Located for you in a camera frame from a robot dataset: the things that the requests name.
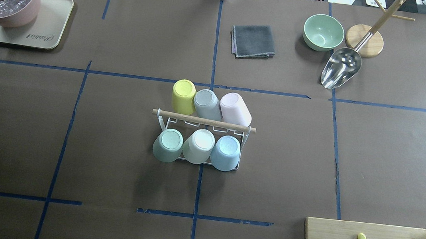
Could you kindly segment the mint green bowl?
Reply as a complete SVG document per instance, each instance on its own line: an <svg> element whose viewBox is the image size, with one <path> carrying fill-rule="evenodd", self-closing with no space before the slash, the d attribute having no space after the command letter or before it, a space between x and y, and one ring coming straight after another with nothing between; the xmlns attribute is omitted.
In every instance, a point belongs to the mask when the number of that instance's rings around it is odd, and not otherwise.
<svg viewBox="0 0 426 239"><path fill-rule="evenodd" d="M345 38L341 23L330 15L315 14L304 23L303 39L315 51L329 51Z"/></svg>

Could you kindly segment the yellow cup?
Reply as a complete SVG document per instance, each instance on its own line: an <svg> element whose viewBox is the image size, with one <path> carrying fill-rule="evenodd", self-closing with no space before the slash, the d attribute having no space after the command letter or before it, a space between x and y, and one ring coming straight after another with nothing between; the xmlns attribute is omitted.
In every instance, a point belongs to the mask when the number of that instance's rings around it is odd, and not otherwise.
<svg viewBox="0 0 426 239"><path fill-rule="evenodd" d="M172 88L171 105L176 113L192 115L195 112L193 99L196 87L193 82L185 79L177 81Z"/></svg>

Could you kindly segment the pink cup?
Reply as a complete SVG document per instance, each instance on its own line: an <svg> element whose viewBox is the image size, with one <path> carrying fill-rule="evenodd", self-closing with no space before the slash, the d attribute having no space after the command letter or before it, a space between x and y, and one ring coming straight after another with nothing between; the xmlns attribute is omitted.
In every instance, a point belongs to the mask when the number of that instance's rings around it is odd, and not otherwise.
<svg viewBox="0 0 426 239"><path fill-rule="evenodd" d="M220 109L225 123L250 126L252 116L243 98L238 93L227 93L220 99Z"/></svg>

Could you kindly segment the beige Rabbit tray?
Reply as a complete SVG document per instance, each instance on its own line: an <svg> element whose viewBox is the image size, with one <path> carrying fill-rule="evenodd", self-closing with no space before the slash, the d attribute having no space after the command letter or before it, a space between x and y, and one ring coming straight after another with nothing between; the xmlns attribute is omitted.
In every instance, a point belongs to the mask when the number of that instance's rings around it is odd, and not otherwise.
<svg viewBox="0 0 426 239"><path fill-rule="evenodd" d="M0 43L53 49L60 43L73 10L74 0L40 0L37 17L21 27L0 26Z"/></svg>

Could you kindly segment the steel scoop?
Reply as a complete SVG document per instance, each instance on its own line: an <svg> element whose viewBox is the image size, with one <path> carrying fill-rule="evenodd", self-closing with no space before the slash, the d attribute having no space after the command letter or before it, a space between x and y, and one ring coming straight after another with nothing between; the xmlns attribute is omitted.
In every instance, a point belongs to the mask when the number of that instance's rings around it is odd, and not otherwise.
<svg viewBox="0 0 426 239"><path fill-rule="evenodd" d="M343 47L336 50L327 61L320 77L323 88L336 89L356 75L362 66L360 49L373 37L375 32L367 32L355 48Z"/></svg>

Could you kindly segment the light blue cup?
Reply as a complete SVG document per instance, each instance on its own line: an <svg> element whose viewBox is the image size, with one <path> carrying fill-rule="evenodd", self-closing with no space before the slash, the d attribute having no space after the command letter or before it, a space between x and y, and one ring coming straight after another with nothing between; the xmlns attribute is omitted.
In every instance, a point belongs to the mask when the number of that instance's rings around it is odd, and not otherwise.
<svg viewBox="0 0 426 239"><path fill-rule="evenodd" d="M218 139L211 152L211 163L222 172L235 169L240 160L240 146L241 144L235 137L230 135L222 136Z"/></svg>

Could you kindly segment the mint green cup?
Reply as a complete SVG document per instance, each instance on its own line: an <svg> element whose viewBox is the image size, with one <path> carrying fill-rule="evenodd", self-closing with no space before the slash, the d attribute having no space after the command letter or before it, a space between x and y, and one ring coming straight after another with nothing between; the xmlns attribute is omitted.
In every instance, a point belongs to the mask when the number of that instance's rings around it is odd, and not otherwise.
<svg viewBox="0 0 426 239"><path fill-rule="evenodd" d="M178 130L163 130L153 143L153 155L159 161L173 162L181 156L183 142L183 136Z"/></svg>

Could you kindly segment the grey cup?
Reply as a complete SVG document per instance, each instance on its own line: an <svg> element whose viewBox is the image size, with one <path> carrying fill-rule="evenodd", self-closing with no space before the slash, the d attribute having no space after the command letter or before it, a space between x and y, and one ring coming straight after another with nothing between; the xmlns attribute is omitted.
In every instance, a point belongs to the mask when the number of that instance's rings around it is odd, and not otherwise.
<svg viewBox="0 0 426 239"><path fill-rule="evenodd" d="M199 118L221 121L220 102L216 94L209 89L202 89L195 94L194 106Z"/></svg>

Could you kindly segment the white cup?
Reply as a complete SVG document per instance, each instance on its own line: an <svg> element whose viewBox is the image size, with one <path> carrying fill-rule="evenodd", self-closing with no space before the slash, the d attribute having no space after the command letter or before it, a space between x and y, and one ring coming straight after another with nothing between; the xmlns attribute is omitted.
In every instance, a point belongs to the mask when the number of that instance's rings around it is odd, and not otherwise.
<svg viewBox="0 0 426 239"><path fill-rule="evenodd" d="M195 165L207 161L215 145L215 137L206 129L198 129L183 143L182 155Z"/></svg>

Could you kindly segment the grey folded cloth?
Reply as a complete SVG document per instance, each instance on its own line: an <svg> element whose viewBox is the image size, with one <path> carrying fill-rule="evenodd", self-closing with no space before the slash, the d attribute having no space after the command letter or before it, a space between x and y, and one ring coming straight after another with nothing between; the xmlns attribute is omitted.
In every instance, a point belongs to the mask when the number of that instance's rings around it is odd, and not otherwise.
<svg viewBox="0 0 426 239"><path fill-rule="evenodd" d="M269 25L233 25L231 34L231 52L236 58L271 58L276 53Z"/></svg>

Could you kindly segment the wooden mug tree stand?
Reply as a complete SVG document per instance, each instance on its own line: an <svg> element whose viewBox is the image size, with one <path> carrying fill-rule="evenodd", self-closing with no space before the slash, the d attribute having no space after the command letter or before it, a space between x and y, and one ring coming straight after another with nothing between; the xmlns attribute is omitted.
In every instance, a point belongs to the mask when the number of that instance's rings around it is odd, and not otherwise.
<svg viewBox="0 0 426 239"><path fill-rule="evenodd" d="M383 12L380 19L372 27L365 24L354 25L347 30L345 35L346 46L353 48L363 58L376 57L382 52L384 40L379 34L379 30L390 18L403 19L411 22L415 21L414 18L394 14L402 7L406 0L395 0L387 9L383 7L379 0L373 1Z"/></svg>

